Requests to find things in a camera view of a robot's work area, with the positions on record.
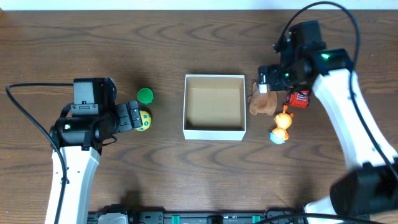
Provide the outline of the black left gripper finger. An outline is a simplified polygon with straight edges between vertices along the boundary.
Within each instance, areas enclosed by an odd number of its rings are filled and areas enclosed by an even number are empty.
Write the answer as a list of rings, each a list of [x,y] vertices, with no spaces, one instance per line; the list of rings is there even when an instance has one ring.
[[[128,106],[130,110],[139,110],[139,105],[136,100],[129,101]]]
[[[130,115],[132,128],[141,128],[143,126],[141,112],[139,110],[131,110]]]

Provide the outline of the brown plush bear toy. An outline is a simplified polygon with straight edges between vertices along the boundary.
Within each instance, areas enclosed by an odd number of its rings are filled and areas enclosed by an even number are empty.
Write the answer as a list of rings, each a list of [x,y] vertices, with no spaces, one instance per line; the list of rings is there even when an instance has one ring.
[[[274,91],[260,93],[257,83],[252,86],[252,95],[248,97],[249,111],[253,115],[267,114],[272,116],[277,108],[277,93]]]

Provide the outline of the red toy fire truck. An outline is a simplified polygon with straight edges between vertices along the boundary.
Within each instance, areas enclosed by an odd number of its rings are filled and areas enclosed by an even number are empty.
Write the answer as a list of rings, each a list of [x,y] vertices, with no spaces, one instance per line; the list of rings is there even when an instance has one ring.
[[[306,108],[310,104],[309,91],[296,91],[294,93],[288,93],[286,97],[286,103],[290,106],[298,108]]]

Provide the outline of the orange rubber duck toy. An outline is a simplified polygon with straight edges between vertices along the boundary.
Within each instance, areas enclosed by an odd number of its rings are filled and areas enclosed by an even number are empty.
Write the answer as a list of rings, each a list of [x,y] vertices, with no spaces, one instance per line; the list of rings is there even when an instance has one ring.
[[[293,113],[287,113],[288,106],[284,105],[281,113],[274,118],[276,127],[270,132],[270,140],[275,144],[284,144],[289,139],[287,129],[292,125]]]

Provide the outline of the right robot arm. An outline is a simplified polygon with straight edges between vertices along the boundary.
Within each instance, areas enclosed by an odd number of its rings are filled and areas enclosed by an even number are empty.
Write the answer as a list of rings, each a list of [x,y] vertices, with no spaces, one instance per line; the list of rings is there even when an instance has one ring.
[[[305,213],[358,217],[397,209],[397,152],[380,132],[346,50],[314,50],[259,67],[260,92],[311,90],[340,141],[348,173]]]

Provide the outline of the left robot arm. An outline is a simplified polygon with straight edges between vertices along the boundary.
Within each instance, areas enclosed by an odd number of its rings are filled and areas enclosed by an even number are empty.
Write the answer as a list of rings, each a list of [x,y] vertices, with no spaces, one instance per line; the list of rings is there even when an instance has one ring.
[[[90,193],[102,148],[116,135],[142,126],[136,101],[111,105],[102,115],[77,116],[78,109],[88,112],[97,104],[64,107],[51,127],[59,150],[52,154],[53,176],[46,223],[87,223]]]

